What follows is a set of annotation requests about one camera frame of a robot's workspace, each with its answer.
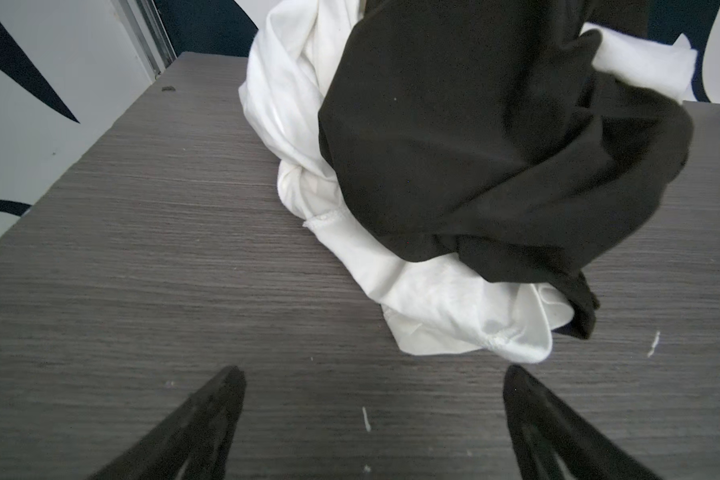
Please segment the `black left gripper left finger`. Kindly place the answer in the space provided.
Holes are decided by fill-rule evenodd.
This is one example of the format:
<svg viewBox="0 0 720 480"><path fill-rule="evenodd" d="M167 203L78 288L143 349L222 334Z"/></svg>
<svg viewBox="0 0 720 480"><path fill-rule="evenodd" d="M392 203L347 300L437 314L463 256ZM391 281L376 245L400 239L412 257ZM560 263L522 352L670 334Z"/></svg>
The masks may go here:
<svg viewBox="0 0 720 480"><path fill-rule="evenodd" d="M244 372L211 380L92 479L223 479L246 390Z"/></svg>

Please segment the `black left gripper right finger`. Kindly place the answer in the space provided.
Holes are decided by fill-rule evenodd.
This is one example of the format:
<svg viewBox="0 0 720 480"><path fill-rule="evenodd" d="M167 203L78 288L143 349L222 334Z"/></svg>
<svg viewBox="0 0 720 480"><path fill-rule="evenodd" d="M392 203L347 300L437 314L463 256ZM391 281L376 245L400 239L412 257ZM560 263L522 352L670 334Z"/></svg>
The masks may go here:
<svg viewBox="0 0 720 480"><path fill-rule="evenodd" d="M504 376L503 401L524 479L656 479L520 365Z"/></svg>

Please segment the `white cloth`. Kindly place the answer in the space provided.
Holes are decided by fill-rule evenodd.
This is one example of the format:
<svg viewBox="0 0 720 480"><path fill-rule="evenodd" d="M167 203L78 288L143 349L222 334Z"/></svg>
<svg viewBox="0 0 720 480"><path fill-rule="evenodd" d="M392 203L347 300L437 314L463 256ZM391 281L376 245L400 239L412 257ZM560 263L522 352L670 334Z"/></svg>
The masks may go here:
<svg viewBox="0 0 720 480"><path fill-rule="evenodd" d="M691 47L644 1L284 1L239 95L281 202L412 355L539 363L684 168Z"/></svg>

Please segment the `black cloth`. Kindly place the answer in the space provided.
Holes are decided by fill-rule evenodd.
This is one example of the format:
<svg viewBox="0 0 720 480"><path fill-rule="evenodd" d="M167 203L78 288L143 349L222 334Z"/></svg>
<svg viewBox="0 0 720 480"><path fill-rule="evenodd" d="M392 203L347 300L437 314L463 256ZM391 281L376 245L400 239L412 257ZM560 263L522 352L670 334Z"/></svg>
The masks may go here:
<svg viewBox="0 0 720 480"><path fill-rule="evenodd" d="M349 210L404 260L454 253L490 282L548 283L586 339L583 269L638 230L683 169L675 101L593 67L645 1L371 1L319 111Z"/></svg>

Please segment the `aluminium frame rail structure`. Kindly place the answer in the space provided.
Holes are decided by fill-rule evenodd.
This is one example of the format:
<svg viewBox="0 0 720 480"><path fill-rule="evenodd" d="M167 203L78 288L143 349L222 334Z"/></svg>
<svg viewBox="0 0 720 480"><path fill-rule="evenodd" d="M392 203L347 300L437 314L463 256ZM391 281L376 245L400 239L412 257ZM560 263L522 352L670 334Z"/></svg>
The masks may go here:
<svg viewBox="0 0 720 480"><path fill-rule="evenodd" d="M115 11L151 80L159 78L177 54L153 0L112 0Z"/></svg>

